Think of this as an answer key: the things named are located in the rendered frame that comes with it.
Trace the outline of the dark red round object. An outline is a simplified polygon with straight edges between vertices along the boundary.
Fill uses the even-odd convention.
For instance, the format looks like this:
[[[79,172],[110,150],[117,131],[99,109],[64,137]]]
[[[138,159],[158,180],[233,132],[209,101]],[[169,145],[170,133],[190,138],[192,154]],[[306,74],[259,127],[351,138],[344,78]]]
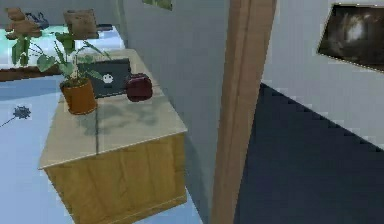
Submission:
[[[125,90],[131,102],[145,101],[153,96],[152,81],[144,73],[131,74],[126,79]]]

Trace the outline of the wooden chest of drawers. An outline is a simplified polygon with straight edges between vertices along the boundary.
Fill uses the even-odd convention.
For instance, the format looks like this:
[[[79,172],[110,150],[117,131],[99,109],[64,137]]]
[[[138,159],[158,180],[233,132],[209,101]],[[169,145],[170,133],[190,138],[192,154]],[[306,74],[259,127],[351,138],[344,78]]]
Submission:
[[[101,98],[88,115],[59,101],[39,168],[73,224],[134,224],[186,202],[186,131],[158,84],[148,100]]]

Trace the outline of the dark grey laptop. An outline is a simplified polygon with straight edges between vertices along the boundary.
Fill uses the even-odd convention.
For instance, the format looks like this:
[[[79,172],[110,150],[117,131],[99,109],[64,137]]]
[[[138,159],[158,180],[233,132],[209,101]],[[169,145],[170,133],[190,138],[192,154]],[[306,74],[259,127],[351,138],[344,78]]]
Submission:
[[[96,98],[104,98],[125,93],[126,79],[131,76],[128,58],[79,64],[80,72],[96,71],[101,78],[89,76]]]

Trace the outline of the green plant in orange pot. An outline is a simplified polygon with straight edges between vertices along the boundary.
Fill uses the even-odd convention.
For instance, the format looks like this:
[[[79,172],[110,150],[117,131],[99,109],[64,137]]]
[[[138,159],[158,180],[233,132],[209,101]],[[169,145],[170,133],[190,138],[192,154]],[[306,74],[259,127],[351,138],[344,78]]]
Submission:
[[[30,36],[18,35],[16,43],[12,46],[12,63],[26,66],[29,62],[29,51],[32,50],[37,57],[36,66],[40,72],[56,66],[64,77],[59,87],[68,105],[68,111],[73,115],[89,114],[97,108],[91,79],[101,80],[102,75],[96,70],[85,68],[85,65],[95,62],[95,57],[88,54],[81,56],[80,53],[92,49],[101,57],[110,59],[110,55],[87,40],[83,40],[82,46],[77,49],[74,36],[69,32],[55,32],[54,35],[55,56],[45,53]]]

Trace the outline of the brown square pillow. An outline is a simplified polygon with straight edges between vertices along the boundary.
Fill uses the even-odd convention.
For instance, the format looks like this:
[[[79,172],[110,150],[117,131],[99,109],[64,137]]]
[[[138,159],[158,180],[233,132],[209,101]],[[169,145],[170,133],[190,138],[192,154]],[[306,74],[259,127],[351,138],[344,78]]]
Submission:
[[[68,31],[75,40],[99,38],[93,9],[67,10],[63,13],[63,16]]]

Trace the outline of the bed with pale blue cover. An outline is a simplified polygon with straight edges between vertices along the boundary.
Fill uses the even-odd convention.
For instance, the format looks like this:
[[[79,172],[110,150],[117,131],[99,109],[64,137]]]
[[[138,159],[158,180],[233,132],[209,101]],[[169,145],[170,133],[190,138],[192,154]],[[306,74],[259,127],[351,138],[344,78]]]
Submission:
[[[50,26],[42,31],[42,36],[33,38],[31,50],[29,51],[30,58],[28,66],[35,67],[37,61],[38,45],[46,54],[56,56],[54,50],[54,42],[56,41],[56,32],[67,32],[67,28],[61,26]],[[125,45],[115,27],[109,31],[100,31],[98,39],[88,39],[88,42],[100,49],[101,51],[109,51],[116,49],[124,49]],[[19,64],[12,63],[12,46],[16,43],[15,40],[6,38],[6,31],[3,27],[0,28],[0,82],[21,80],[28,78],[40,77],[40,74],[17,74],[15,69]]]

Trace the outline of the dark blue object on bed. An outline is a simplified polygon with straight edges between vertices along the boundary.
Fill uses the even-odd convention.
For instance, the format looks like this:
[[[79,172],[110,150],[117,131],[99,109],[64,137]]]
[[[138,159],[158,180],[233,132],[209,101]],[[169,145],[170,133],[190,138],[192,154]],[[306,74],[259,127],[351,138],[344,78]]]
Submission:
[[[38,13],[27,12],[26,17],[28,20],[35,22],[38,25],[38,27],[42,30],[49,27],[49,22],[45,18],[42,12],[38,12]]]

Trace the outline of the brown teddy bear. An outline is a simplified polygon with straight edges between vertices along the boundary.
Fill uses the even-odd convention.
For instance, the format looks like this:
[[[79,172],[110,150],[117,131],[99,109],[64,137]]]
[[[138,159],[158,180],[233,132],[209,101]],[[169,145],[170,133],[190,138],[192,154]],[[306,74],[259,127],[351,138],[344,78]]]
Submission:
[[[15,40],[23,35],[34,38],[42,36],[42,31],[39,26],[35,22],[28,20],[19,7],[6,8],[5,12],[11,20],[5,28],[7,32],[6,38],[8,40]]]

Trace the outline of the wooden door frame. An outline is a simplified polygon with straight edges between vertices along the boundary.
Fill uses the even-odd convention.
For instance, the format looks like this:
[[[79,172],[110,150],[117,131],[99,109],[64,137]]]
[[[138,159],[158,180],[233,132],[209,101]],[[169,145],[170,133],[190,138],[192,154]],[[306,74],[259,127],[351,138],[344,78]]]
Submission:
[[[233,224],[278,0],[230,0],[210,224]]]

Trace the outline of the green framed wall picture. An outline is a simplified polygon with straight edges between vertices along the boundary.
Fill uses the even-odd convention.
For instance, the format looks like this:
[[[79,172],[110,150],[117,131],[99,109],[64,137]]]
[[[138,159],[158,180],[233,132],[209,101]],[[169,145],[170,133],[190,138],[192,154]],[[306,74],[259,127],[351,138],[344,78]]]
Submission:
[[[171,11],[173,9],[172,0],[142,0],[143,3],[160,7]]]

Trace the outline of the dark framed wall picture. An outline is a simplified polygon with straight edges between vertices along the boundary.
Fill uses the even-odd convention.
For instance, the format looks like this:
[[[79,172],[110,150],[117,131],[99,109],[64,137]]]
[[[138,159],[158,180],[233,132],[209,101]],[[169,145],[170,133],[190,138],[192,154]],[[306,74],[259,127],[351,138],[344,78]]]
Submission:
[[[317,53],[384,73],[384,6],[333,3]]]

